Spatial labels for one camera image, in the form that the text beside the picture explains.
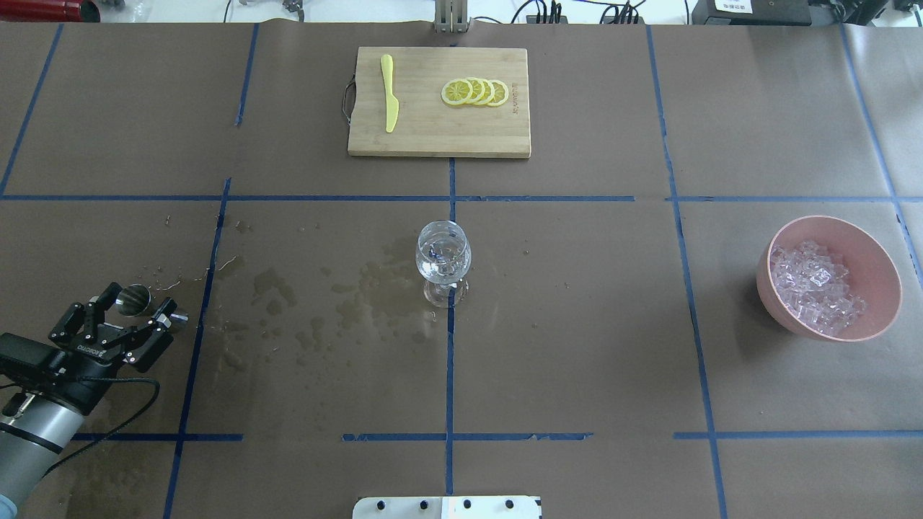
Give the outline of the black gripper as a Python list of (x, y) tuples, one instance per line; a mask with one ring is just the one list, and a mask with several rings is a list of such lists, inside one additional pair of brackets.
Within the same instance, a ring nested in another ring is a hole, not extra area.
[(105, 322), (123, 287), (112, 282), (86, 305), (73, 303), (48, 337), (65, 351), (62, 365), (53, 372), (50, 394), (88, 416), (123, 365), (147, 372), (180, 331), (178, 305), (172, 298), (153, 298), (148, 321), (141, 327), (118, 327)]

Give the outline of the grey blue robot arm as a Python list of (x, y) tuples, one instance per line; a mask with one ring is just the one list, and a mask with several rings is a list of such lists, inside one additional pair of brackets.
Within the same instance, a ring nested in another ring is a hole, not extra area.
[(110, 283), (72, 303), (48, 342), (13, 333), (1, 339), (1, 371), (14, 394), (2, 407), (2, 516), (14, 518), (37, 483), (66, 463), (63, 450), (112, 385), (152, 386), (147, 371), (189, 322), (172, 298), (145, 285)]

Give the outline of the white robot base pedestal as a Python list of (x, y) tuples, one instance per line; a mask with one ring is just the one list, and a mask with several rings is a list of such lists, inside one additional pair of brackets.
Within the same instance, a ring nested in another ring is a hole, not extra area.
[(409, 496), (360, 499), (353, 518), (542, 518), (541, 498), (528, 495)]

